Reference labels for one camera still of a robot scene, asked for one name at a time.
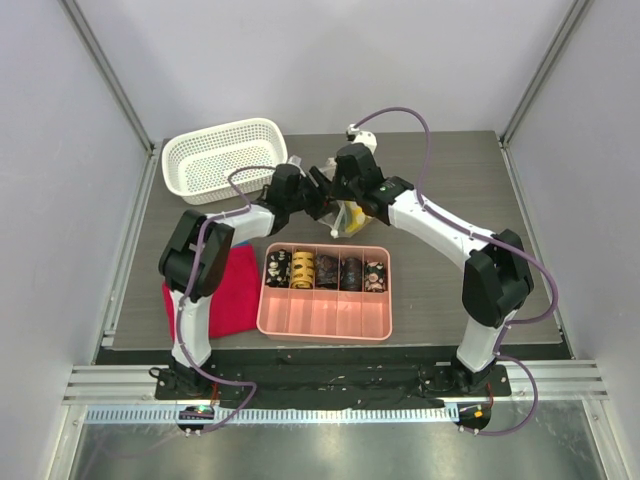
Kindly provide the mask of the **yellow toy banana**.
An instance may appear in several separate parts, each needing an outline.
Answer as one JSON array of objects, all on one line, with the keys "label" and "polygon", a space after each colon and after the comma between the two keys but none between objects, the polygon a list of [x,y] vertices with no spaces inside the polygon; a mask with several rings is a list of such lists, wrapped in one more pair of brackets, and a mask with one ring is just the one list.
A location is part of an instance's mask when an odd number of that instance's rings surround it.
[{"label": "yellow toy banana", "polygon": [[366,215],[363,209],[355,202],[345,203],[345,215],[346,224],[344,230],[349,236],[355,235],[361,231],[372,220],[372,218]]}]

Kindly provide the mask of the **clear polka dot zip bag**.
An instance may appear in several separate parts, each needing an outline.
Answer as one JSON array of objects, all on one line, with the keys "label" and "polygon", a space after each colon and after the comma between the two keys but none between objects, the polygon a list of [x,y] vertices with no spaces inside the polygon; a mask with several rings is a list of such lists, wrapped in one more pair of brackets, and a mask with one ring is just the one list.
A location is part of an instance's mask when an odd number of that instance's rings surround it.
[{"label": "clear polka dot zip bag", "polygon": [[350,238],[345,233],[346,215],[345,215],[345,203],[352,201],[341,200],[329,200],[332,204],[332,212],[324,216],[318,222],[330,229],[330,235],[332,238]]}]

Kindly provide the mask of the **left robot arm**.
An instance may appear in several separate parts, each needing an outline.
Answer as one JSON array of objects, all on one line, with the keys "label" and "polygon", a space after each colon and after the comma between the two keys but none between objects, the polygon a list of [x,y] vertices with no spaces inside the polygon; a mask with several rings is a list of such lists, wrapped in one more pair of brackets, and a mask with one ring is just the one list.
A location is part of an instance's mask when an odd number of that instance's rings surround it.
[{"label": "left robot arm", "polygon": [[177,383],[190,398],[212,389],[213,375],[203,368],[211,355],[209,310],[232,248],[278,233],[295,213],[317,220],[328,211],[331,181],[318,168],[285,163],[268,170],[268,184],[241,208],[210,215],[185,211],[159,260],[173,308],[171,356],[184,368]]}]

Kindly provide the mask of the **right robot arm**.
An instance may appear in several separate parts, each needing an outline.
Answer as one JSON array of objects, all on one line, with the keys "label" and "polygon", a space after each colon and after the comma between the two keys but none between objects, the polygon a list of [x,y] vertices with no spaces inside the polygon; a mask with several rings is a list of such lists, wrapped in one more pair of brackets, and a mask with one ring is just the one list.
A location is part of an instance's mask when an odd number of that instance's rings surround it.
[{"label": "right robot arm", "polygon": [[415,236],[460,268],[468,321],[450,376],[455,390],[475,394],[488,382],[506,323],[534,289],[521,238],[509,229],[476,230],[406,180],[384,176],[374,151],[353,137],[338,150],[330,196],[355,202],[365,215]]}]

